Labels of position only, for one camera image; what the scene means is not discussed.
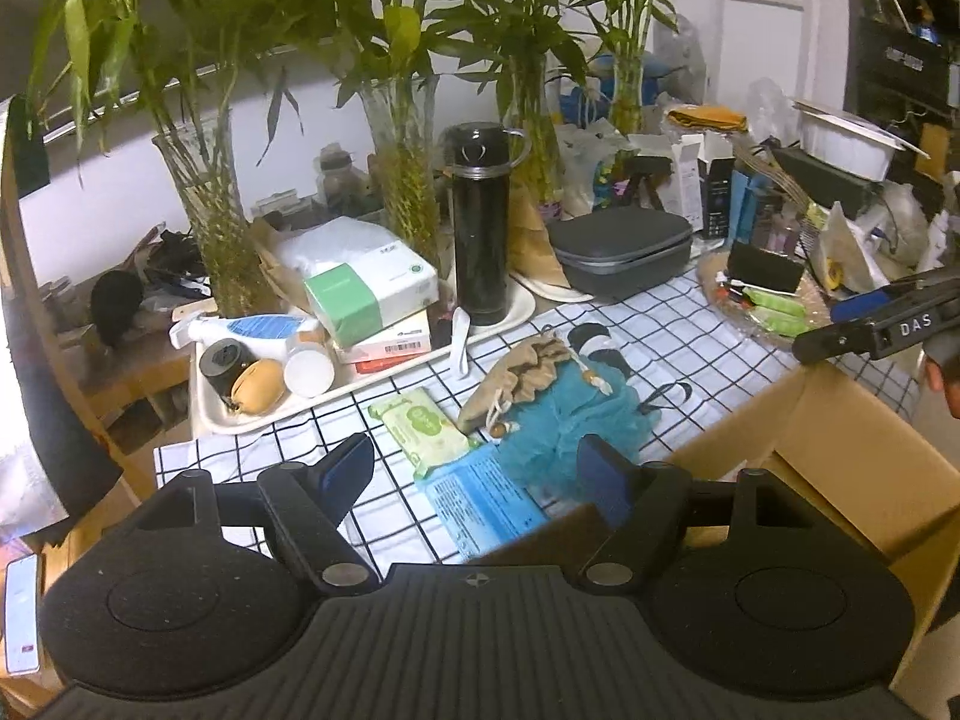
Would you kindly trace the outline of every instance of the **white container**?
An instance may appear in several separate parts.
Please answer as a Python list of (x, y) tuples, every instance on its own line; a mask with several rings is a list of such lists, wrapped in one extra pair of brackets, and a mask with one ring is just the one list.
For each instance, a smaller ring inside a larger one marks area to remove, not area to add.
[(794, 100), (800, 110), (800, 146), (811, 157), (868, 181), (887, 177), (894, 152), (909, 148), (926, 156), (872, 122), (823, 105)]
[(295, 333), (287, 338), (283, 383), (294, 395), (315, 398), (333, 386), (336, 370), (316, 333)]

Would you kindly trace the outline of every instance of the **product box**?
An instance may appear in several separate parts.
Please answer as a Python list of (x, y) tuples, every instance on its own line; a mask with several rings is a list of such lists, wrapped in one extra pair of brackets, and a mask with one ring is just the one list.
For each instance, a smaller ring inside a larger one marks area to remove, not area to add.
[(391, 357), (409, 357), (412, 354), (424, 354), (431, 350), (430, 320), (425, 311), (413, 317), (402, 319), (386, 330), (354, 343), (346, 349), (333, 344), (340, 362), (366, 362), (368, 360), (386, 360)]
[(708, 131), (700, 146), (700, 195), (703, 203), (704, 238), (726, 238), (730, 231), (730, 194), (733, 176), (733, 145), (722, 135)]
[[(828, 362), (785, 375), (668, 460), (701, 479), (723, 479), (741, 467), (768, 469), (884, 555), (915, 613), (913, 640), (892, 681), (896, 691), (957, 566), (960, 472)], [(716, 543), (725, 532), (689, 528), (685, 543)], [(473, 562), (560, 565), (575, 574), (609, 534), (597, 510), (581, 506)]]
[(656, 187), (664, 210), (690, 222), (694, 232), (704, 228), (704, 207), (700, 193), (700, 169), (697, 156), (703, 135), (683, 135), (680, 143), (670, 143), (665, 135), (632, 135), (630, 145), (641, 156), (666, 156), (673, 162), (668, 180)]
[(340, 348), (376, 335), (435, 303), (437, 271), (393, 242), (304, 281), (310, 308)]

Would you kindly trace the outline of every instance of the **yellow cloth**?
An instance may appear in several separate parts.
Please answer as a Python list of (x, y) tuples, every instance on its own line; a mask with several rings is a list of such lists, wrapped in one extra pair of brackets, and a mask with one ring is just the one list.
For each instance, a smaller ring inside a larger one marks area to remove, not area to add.
[(681, 127), (709, 127), (722, 132), (743, 132), (747, 128), (747, 117), (731, 111), (723, 105), (694, 105), (690, 108), (677, 108), (667, 116)]

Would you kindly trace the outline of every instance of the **checkered tablecloth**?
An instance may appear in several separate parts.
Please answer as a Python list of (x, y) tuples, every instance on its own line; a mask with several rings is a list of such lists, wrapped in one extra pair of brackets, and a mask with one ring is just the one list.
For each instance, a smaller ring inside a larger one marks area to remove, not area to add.
[[(458, 562), (459, 554), (426, 497), (414, 487), (413, 468), (386, 429), (367, 414), (374, 400), (422, 386), (450, 418), (456, 418), (483, 376), (511, 344), (550, 326), (560, 336), (584, 322), (611, 330), (637, 372), (631, 384), (641, 399), (661, 385), (690, 382), (693, 396), (664, 410), (640, 451), (642, 461), (666, 457), (771, 384), (796, 361), (745, 338), (707, 307), (693, 269), (621, 303), (563, 305), (517, 329), (469, 348), (469, 376), (455, 377), (446, 362), (432, 362), (369, 386), (323, 407), (246, 436), (205, 436), (155, 452), (157, 483), (200, 467), (215, 483), (252, 481), (281, 461), (315, 463), (346, 437), (367, 433), (376, 445), (373, 480), (340, 527), (341, 533), (382, 577), (395, 562)], [(919, 400), (918, 384), (890, 361), (848, 355), (838, 365), (906, 419)], [(541, 501), (553, 514), (563, 502)], [(224, 528), (227, 538), (269, 555), (255, 528)]]

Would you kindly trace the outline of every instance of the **green wet wipes pack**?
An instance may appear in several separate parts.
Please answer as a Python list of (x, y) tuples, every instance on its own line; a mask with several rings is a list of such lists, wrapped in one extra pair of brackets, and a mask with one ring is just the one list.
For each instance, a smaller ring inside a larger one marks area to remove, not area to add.
[(783, 314), (763, 306), (751, 309), (750, 316), (768, 333), (776, 333), (786, 338), (797, 338), (800, 333), (805, 333), (810, 329), (806, 324), (806, 319), (792, 317), (790, 314)]
[(479, 445), (461, 433), (419, 386), (378, 400), (367, 413), (379, 419), (414, 464), (414, 478), (466, 455)]
[(765, 293), (763, 290), (755, 290), (752, 287), (745, 287), (743, 293), (747, 295), (747, 298), (750, 298), (755, 304), (763, 308), (769, 308), (781, 314), (790, 314), (791, 317), (799, 317), (800, 319), (806, 316), (806, 309), (799, 300), (785, 298), (783, 295), (771, 295), (771, 293)]

